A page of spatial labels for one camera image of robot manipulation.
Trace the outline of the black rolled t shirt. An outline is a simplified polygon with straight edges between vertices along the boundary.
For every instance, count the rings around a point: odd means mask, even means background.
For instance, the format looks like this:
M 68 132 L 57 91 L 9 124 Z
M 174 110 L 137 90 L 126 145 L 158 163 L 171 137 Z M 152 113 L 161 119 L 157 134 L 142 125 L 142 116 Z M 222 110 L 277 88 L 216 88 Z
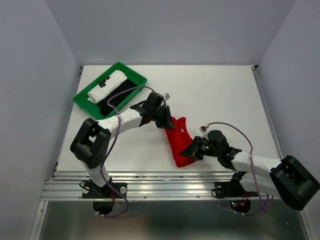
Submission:
M 118 107 L 136 89 L 132 89 L 130 91 L 124 92 L 120 95 L 117 95 L 117 94 L 119 94 L 125 90 L 137 87 L 137 86 L 138 86 L 137 84 L 135 84 L 133 81 L 131 81 L 130 79 L 127 78 L 115 90 L 113 90 L 109 95 L 107 95 L 105 98 L 103 98 L 101 101 L 99 101 L 97 103 L 97 105 L 99 107 L 99 113 L 101 114 L 100 119 L 107 118 L 107 116 L 110 115 L 112 113 L 112 111 L 114 110 L 111 106 L 108 105 L 108 101 L 109 101 L 110 105 L 112 105 L 114 107 Z

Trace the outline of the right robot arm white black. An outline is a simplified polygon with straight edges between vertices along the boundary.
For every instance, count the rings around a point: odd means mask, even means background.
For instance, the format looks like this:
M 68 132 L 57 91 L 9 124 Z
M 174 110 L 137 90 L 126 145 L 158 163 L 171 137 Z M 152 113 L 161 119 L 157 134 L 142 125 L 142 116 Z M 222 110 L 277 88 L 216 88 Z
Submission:
M 196 136 L 179 153 L 197 161 L 204 156 L 216 157 L 225 168 L 235 171 L 230 182 L 231 192 L 242 195 L 257 191 L 281 198 L 289 207 L 301 211 L 320 190 L 320 183 L 293 156 L 272 159 L 252 156 L 231 147 L 225 136 Z

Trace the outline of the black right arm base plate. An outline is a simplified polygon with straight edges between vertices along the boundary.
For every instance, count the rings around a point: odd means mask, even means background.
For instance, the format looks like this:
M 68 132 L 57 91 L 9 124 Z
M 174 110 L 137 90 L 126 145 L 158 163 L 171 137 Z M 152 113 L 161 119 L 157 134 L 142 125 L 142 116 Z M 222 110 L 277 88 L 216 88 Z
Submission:
M 242 197 L 258 197 L 255 191 L 245 190 L 240 183 L 232 183 L 231 181 L 216 181 L 211 190 L 211 195 L 218 199 L 224 198 L 242 198 Z

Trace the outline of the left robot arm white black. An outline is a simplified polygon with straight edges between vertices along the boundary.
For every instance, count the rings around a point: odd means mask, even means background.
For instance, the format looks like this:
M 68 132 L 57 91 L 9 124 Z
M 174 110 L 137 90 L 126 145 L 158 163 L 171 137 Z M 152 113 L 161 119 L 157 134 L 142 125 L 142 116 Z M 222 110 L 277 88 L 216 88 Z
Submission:
M 119 115 L 95 121 L 86 119 L 70 145 L 70 151 L 82 163 L 90 180 L 94 183 L 94 191 L 100 197 L 111 193 L 111 176 L 104 166 L 109 154 L 110 140 L 130 129 L 139 128 L 155 122 L 159 129 L 175 129 L 170 107 L 161 105 L 157 109 L 146 110 L 135 105 Z

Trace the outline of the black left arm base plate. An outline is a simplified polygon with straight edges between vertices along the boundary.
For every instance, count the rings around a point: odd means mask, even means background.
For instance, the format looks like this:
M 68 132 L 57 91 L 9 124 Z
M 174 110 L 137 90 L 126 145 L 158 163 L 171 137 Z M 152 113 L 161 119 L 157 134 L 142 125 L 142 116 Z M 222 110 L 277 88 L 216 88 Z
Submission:
M 121 189 L 125 189 L 123 195 L 127 196 L 128 184 L 125 182 L 113 182 L 112 187 L 115 188 L 118 192 L 121 192 Z M 98 187 L 92 181 L 86 180 L 81 181 L 79 186 L 82 188 L 82 198 L 83 199 L 121 199 L 122 197 L 114 193 L 114 191 L 109 188 L 107 185 L 104 187 Z

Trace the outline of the white rolled t shirt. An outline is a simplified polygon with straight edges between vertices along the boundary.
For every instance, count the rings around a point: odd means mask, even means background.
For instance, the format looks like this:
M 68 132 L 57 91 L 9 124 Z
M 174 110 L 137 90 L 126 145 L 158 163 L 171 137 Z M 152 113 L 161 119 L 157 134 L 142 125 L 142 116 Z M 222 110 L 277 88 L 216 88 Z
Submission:
M 115 90 L 121 83 L 123 83 L 127 76 L 120 70 L 114 71 L 110 76 L 109 80 L 106 81 L 106 86 L 100 88 L 99 84 L 91 89 L 87 95 L 87 100 L 93 104 L 98 104 L 102 99 L 109 95 L 113 90 Z

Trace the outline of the aluminium frame rails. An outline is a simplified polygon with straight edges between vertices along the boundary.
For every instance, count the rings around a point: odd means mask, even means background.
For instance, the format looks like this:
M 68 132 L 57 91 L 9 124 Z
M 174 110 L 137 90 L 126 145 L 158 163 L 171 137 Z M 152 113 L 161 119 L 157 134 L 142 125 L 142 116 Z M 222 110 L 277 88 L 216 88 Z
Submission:
M 159 92 L 171 95 L 176 116 L 186 116 L 194 136 L 199 126 L 220 121 L 235 147 L 249 150 L 232 124 L 252 141 L 256 154 L 281 158 L 282 150 L 252 65 L 133 65 Z M 278 199 L 267 213 L 240 216 L 228 199 L 211 191 L 228 181 L 230 170 L 206 158 L 176 168 L 163 131 L 150 124 L 123 134 L 107 168 L 115 182 L 128 186 L 128 211 L 114 218 L 96 216 L 92 200 L 82 197 L 79 182 L 88 178 L 69 153 L 70 144 L 88 115 L 74 106 L 53 177 L 46 181 L 32 228 L 32 240 L 315 240 L 307 210 L 295 211 Z M 127 161 L 120 147 L 141 140 Z

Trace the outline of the green plastic tray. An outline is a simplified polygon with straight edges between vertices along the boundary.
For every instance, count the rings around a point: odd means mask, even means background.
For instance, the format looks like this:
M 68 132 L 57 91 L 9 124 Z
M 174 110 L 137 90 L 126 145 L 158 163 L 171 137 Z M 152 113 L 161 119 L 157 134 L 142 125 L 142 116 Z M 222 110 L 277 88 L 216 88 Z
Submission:
M 87 85 L 82 91 L 80 91 L 77 95 L 73 97 L 73 102 L 77 104 L 80 108 L 90 114 L 96 120 L 101 119 L 102 115 L 100 114 L 100 108 L 98 104 L 94 104 L 88 101 L 88 92 L 92 90 L 95 86 L 97 86 L 100 82 L 110 76 L 114 71 L 119 70 L 122 71 L 129 80 L 137 84 L 137 87 L 129 88 L 130 90 L 135 89 L 126 99 L 123 101 L 117 108 L 120 111 L 123 107 L 125 107 L 141 90 L 141 86 L 145 86 L 147 83 L 147 78 L 129 68 L 125 64 L 121 62 L 116 62 L 110 68 L 108 68 L 105 72 L 103 72 L 99 77 L 93 80 L 89 85 Z M 112 111 L 107 118 L 110 118 L 116 114 L 115 110 Z

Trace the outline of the red t shirt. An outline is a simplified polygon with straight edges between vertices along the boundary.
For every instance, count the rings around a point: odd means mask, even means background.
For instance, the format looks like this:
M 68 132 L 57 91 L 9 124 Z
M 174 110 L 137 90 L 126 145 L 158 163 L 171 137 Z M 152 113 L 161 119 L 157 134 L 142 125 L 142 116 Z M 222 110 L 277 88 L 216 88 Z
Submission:
M 185 117 L 180 117 L 178 119 L 172 117 L 171 119 L 175 125 L 175 129 L 166 128 L 165 133 L 176 167 L 184 168 L 196 162 L 194 159 L 180 155 L 180 152 L 185 150 L 192 143 L 193 139 L 188 133 L 186 125 L 187 119 Z

